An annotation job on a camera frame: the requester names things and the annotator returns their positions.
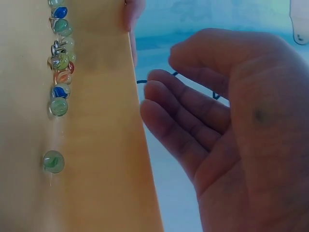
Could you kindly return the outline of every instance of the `skin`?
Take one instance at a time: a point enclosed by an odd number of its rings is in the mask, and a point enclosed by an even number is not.
[[[141,116],[192,181],[205,232],[309,231],[309,68],[268,33],[206,29],[152,71]]]
[[[132,57],[134,65],[137,65],[137,52],[136,42],[134,35],[134,28],[138,18],[146,7],[145,0],[126,0],[125,12],[124,12],[124,26],[125,29],[130,33]]]

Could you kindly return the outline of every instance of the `wooden board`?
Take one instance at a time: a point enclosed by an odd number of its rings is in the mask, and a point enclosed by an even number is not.
[[[123,0],[67,0],[76,71],[69,111],[49,118],[55,39],[45,1],[0,3],[0,228],[161,232]],[[59,150],[66,167],[44,173]]]

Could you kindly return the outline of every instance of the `dark wire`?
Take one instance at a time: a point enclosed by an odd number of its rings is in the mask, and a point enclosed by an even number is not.
[[[147,83],[147,80],[139,80],[136,82],[137,84],[145,84]],[[212,92],[212,98],[214,98],[215,100],[218,100],[220,98],[220,95],[216,94],[215,92]]]

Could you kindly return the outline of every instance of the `marble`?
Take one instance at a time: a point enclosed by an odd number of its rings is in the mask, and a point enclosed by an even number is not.
[[[66,49],[67,52],[73,51],[74,45],[75,45],[75,41],[74,41],[74,39],[72,37],[65,37],[65,38],[63,38],[61,40],[61,43],[65,44],[62,47],[64,49]]]
[[[64,158],[58,151],[48,151],[43,158],[44,169],[50,173],[59,173],[64,169]]]
[[[74,52],[67,52],[67,55],[70,62],[74,63],[76,61],[76,54]]]
[[[69,22],[66,19],[59,19],[55,22],[53,29],[56,33],[60,33],[62,31],[67,30],[69,27]]]
[[[67,99],[70,96],[70,94],[71,94],[71,89],[65,83],[60,83],[53,87],[53,91],[52,91],[53,98]]]
[[[58,7],[63,4],[64,0],[48,0],[48,4],[50,7]]]
[[[54,98],[50,103],[50,110],[57,117],[64,116],[68,111],[68,102],[64,98]]]
[[[61,35],[62,37],[70,36],[72,33],[73,33],[73,27],[70,24],[64,30],[58,32],[58,34]]]
[[[53,10],[52,17],[53,18],[64,18],[68,14],[68,9],[65,6],[56,7]]]
[[[72,82],[72,74],[69,71],[55,72],[54,82],[55,84],[64,83],[69,85]]]
[[[59,71],[65,70],[70,64],[70,59],[68,55],[64,53],[59,53],[58,55],[56,55],[56,57],[58,57],[59,59],[59,63],[56,65],[56,69]]]
[[[68,65],[68,71],[69,71],[71,74],[73,74],[74,70],[75,70],[74,63],[70,61],[70,62],[69,62],[69,65]]]

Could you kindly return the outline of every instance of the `metal pin head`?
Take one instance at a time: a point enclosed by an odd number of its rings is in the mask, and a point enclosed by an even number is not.
[[[51,70],[55,70],[57,65],[60,63],[60,58],[58,56],[50,57],[48,58],[47,63]]]
[[[66,49],[63,47],[56,47],[55,45],[51,46],[52,57],[58,55],[59,53],[66,53]]]

